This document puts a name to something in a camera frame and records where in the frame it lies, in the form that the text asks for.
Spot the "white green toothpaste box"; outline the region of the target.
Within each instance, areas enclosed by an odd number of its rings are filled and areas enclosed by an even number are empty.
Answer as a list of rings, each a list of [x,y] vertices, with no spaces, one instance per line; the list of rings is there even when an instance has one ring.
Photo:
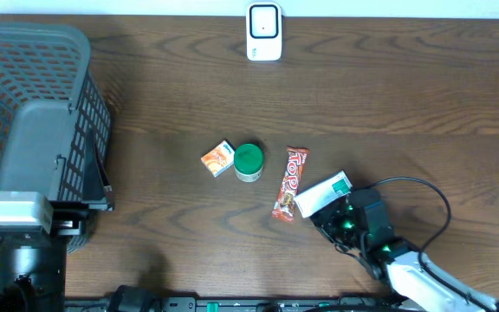
[[[313,214],[331,204],[335,200],[345,197],[352,190],[352,183],[344,171],[323,180],[317,185],[299,193],[294,197],[295,204],[303,218],[310,218]]]

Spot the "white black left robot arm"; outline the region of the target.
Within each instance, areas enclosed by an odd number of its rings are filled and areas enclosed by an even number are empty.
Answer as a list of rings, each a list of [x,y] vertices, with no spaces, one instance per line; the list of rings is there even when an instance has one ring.
[[[81,199],[0,191],[0,311],[63,311],[70,249],[91,237],[99,211],[113,208],[110,186],[89,133]]]

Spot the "orange chocolate bar wrapper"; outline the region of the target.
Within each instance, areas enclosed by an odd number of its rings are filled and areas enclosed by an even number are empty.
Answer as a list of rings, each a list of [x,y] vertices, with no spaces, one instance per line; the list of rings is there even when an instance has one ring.
[[[284,222],[294,222],[294,198],[298,193],[309,150],[304,147],[288,146],[287,152],[288,163],[271,216]]]

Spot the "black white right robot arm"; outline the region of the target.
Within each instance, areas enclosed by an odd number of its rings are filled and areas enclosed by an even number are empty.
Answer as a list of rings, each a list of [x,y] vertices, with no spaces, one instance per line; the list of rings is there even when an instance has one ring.
[[[339,251],[358,251],[358,262],[373,279],[424,311],[499,311],[498,300],[461,283],[398,237],[378,198],[350,194],[302,208],[301,214]]]

